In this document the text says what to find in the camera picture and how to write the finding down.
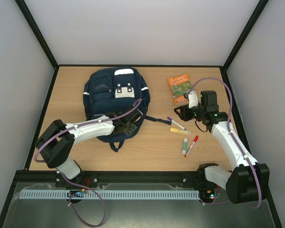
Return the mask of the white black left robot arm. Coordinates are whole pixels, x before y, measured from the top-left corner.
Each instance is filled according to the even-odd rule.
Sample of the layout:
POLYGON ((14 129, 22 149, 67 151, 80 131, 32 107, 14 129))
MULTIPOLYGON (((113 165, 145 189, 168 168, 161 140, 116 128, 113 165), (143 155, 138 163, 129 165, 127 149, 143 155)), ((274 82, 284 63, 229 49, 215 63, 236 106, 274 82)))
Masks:
POLYGON ((81 123, 63 123, 55 120, 44 131, 36 143, 41 161, 49 168, 63 173, 69 180, 81 173, 79 165, 69 157, 74 145, 83 141, 109 136, 114 138, 120 134, 131 136, 142 120, 143 113, 136 109, 127 113, 107 113, 96 119, 81 123))

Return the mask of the orange Treehouse book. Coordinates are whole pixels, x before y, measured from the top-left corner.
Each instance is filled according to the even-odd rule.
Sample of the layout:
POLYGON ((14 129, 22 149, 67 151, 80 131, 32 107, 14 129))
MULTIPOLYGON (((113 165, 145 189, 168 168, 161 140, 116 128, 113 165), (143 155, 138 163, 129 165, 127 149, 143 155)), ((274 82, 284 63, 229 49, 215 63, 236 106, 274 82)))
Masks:
POLYGON ((185 94, 191 89, 188 74, 167 78, 168 86, 175 106, 185 105, 188 99, 185 94))

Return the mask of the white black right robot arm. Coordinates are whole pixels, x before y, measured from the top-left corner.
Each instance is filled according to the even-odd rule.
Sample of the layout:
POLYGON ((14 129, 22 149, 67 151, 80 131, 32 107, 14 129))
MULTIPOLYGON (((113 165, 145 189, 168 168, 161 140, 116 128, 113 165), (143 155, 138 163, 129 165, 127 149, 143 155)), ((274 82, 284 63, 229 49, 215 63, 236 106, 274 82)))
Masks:
POLYGON ((198 182, 208 186, 212 182, 223 188, 228 199, 234 203, 257 201, 266 198, 270 170, 266 164, 260 164, 239 139, 226 112, 219 111, 215 91, 195 91, 184 95, 188 104, 174 109, 184 121, 202 122, 223 148, 231 166, 224 170, 215 163, 207 163, 199 168, 198 182))

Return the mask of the navy blue student backpack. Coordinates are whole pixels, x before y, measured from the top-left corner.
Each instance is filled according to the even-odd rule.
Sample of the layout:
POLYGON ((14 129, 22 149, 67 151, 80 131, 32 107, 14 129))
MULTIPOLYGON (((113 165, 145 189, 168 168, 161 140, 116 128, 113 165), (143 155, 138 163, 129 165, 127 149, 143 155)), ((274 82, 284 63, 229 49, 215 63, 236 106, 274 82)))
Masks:
POLYGON ((142 120, 134 133, 128 137, 120 134, 117 137, 100 136, 99 140, 109 143, 114 152, 122 147, 125 140, 133 138, 139 131, 144 120, 160 122, 171 125, 171 121, 153 118, 147 115, 148 106, 151 100, 149 88, 136 68, 133 67, 112 67, 94 72, 85 83, 83 91, 83 104, 86 120, 96 119, 107 113, 126 113, 140 100, 138 110, 142 120))

